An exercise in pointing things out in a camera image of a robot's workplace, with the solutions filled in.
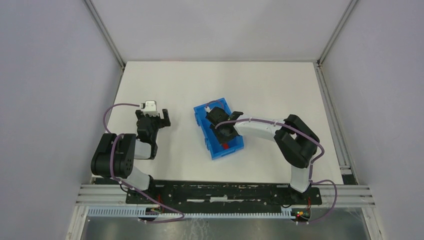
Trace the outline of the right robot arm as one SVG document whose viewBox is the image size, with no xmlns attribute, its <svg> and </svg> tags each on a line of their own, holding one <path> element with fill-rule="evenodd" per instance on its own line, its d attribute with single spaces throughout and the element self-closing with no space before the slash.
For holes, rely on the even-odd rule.
<svg viewBox="0 0 424 240">
<path fill-rule="evenodd" d="M 313 164 L 324 147 L 319 137 L 297 115 L 286 119 L 255 118 L 240 111 L 227 114 L 221 107 L 205 107 L 206 119 L 220 144 L 236 137 L 255 137 L 276 143 L 283 158 L 291 165 L 289 188 L 305 193 L 312 185 Z"/>
</svg>

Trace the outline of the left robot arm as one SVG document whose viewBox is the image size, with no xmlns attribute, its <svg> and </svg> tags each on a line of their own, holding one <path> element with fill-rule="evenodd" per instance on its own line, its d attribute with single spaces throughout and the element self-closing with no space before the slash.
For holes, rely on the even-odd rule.
<svg viewBox="0 0 424 240">
<path fill-rule="evenodd" d="M 153 178 L 135 167 L 135 160 L 153 160 L 158 151 L 157 136 L 159 129 L 170 127 L 168 110 L 162 114 L 152 111 L 136 110 L 136 133 L 125 133 L 115 144 L 115 133 L 105 133 L 94 152 L 90 163 L 93 175 L 105 179 L 117 179 L 130 188 L 145 191 Z"/>
</svg>

